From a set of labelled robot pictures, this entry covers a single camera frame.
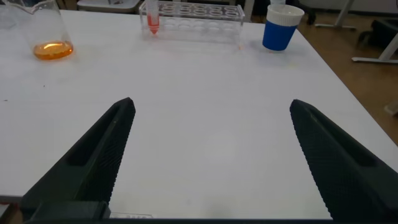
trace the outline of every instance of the metal stand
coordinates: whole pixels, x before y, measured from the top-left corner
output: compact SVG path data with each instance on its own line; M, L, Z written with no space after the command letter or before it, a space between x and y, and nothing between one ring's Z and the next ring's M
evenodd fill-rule
M340 15L338 16L337 21L334 25L315 24L315 27L334 27L334 28L347 28L347 29L356 30L356 27L354 27L354 26L343 26L344 19L348 14L349 9L351 9L351 6L353 5L353 3L354 3L354 0L347 0L344 8L341 10Z
M354 62L371 62L371 63L390 63L398 65L398 60L391 60L390 58L398 49L398 34L392 39L387 48L383 51L379 58L361 58L353 57Z

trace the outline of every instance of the cup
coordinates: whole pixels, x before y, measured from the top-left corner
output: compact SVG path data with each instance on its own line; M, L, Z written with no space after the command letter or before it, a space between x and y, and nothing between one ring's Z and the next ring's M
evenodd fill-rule
M73 46L55 0L3 0L17 27L39 59L70 55Z
M294 6L269 5L263 46L274 51L285 50L303 15L304 11Z

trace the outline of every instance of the red liquid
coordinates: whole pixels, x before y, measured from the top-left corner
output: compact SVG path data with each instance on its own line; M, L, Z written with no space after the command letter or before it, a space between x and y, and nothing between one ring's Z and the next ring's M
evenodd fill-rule
M148 26L149 26L149 30L156 35L157 31L159 30L159 16L157 17L153 17L148 14Z

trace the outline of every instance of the test tube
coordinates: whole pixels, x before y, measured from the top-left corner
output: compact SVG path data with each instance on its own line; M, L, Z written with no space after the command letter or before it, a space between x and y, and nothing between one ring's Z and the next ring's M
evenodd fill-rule
M159 30L158 0L147 0L147 12L149 30L156 35Z

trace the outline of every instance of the table leg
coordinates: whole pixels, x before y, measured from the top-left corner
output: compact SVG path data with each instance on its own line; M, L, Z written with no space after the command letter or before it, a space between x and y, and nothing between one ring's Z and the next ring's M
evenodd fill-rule
M356 29L354 26L343 26L343 22L345 17L348 14L349 9L351 9L351 6L353 5L354 0L347 0L344 8L341 10L337 21L334 25L331 24L315 24L315 27L336 27L336 28L348 28L348 29Z
M395 116L398 114L398 100L390 103L386 107L384 107L384 110L389 113L391 116Z
M361 58L353 57L354 62L371 62L371 63L391 63L398 65L398 60L390 60L392 55L398 49L398 34L392 39L387 48L383 51L379 58Z
M244 3L244 22L251 22L251 14L253 13L254 0L246 0Z

